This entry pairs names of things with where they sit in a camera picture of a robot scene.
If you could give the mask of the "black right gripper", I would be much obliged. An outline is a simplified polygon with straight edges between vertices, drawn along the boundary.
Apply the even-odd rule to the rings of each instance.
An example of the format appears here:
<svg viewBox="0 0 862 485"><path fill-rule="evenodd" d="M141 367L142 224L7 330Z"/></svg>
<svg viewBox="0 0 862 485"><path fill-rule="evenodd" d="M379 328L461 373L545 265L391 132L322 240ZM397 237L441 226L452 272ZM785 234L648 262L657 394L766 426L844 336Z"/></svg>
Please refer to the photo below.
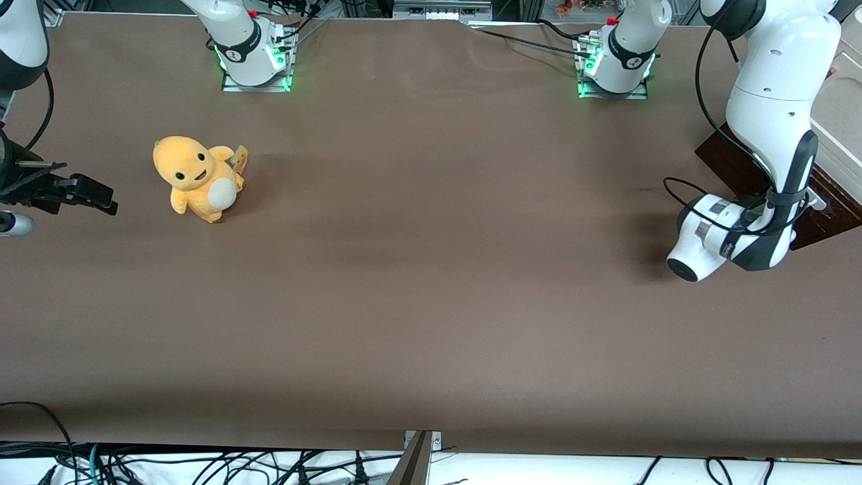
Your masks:
<svg viewBox="0 0 862 485"><path fill-rule="evenodd" d="M113 199L113 189L84 174L70 177L70 195L57 183L64 178L55 171L66 168L65 162L46 162L35 153L10 140L4 131L2 138L1 203L34 207L53 215L62 205L80 205L96 209L111 217L119 205Z"/></svg>

